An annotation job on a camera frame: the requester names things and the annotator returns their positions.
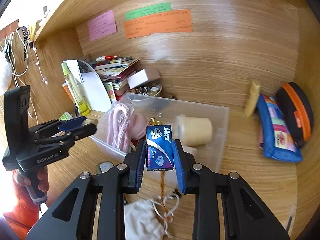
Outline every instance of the colorful patchwork pattern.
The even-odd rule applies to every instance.
[[[294,141],[283,120],[282,113],[276,103],[275,98],[265,95],[263,95],[263,98],[267,103],[271,122],[273,125],[273,131],[275,134],[275,147],[296,152]]]

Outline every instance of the yellow liquid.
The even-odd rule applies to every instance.
[[[78,103],[78,107],[81,115],[86,116],[90,113],[90,109],[84,101],[81,100],[77,103]]]

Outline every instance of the razor blade box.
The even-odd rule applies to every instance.
[[[147,171],[173,170],[171,125],[147,126]]]

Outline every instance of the yellow-green bottle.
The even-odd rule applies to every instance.
[[[76,84],[75,78],[73,77],[73,74],[68,68],[68,65],[66,62],[63,62],[61,64],[64,78],[69,86],[71,95],[73,96],[74,101],[76,102],[76,105],[78,106],[79,112],[81,115],[88,115],[90,113],[90,109],[88,105],[85,103],[83,96]]]

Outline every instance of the person's arm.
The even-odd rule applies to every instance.
[[[18,237],[24,240],[29,230],[38,221],[39,206],[34,205],[26,190],[25,186],[31,184],[30,180],[22,176],[19,170],[13,171],[12,178],[18,203],[11,212],[4,213],[4,217]],[[40,180],[38,184],[39,190],[47,192],[49,190],[49,182],[46,166],[39,171],[38,178]]]

